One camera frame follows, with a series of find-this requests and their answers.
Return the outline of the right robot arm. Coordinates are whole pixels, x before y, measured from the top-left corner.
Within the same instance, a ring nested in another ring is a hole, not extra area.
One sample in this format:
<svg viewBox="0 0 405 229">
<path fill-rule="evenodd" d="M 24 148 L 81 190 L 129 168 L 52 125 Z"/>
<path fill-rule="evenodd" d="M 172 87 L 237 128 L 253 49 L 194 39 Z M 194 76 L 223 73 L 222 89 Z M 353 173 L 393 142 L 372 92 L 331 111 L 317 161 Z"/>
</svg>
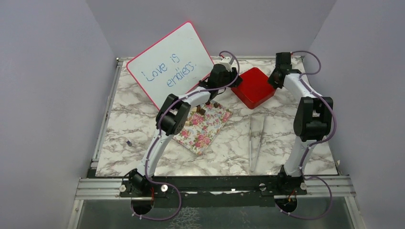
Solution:
<svg viewBox="0 0 405 229">
<path fill-rule="evenodd" d="M 333 99 L 320 95 L 308 85 L 303 80 L 304 73 L 293 68 L 291 58 L 290 52 L 278 52 L 275 68 L 268 79 L 274 89 L 286 88 L 298 101 L 293 122 L 296 139 L 275 182 L 281 194 L 289 193 L 304 181 L 303 174 L 310 154 L 330 133 L 333 118 Z"/>
</svg>

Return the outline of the red box lid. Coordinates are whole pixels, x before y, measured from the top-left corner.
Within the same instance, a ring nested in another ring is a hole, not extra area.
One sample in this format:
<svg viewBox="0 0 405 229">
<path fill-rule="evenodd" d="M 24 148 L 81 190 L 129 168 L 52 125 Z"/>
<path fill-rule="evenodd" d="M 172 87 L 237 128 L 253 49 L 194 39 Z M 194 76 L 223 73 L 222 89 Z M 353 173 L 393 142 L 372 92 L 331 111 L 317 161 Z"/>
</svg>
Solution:
<svg viewBox="0 0 405 229">
<path fill-rule="evenodd" d="M 243 81 L 231 90 L 249 109 L 255 109 L 276 92 L 267 82 L 268 76 L 257 67 L 247 70 L 240 77 Z"/>
</svg>

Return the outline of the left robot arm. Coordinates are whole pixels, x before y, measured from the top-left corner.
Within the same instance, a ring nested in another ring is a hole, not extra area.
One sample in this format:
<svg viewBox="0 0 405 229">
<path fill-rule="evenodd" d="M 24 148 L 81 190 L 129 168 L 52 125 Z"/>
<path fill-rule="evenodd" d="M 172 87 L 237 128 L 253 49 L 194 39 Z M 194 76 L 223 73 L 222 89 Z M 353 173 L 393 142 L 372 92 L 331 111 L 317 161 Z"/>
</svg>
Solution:
<svg viewBox="0 0 405 229">
<path fill-rule="evenodd" d="M 239 74 L 239 65 L 215 64 L 209 76 L 199 81 L 195 89 L 181 96 L 167 96 L 156 116 L 156 131 L 147 152 L 137 167 L 128 173 L 128 182 L 137 195 L 146 195 L 154 184 L 164 185 L 151 177 L 169 141 L 184 128 L 190 110 L 213 100 L 219 90 L 237 87 L 242 82 Z"/>
</svg>

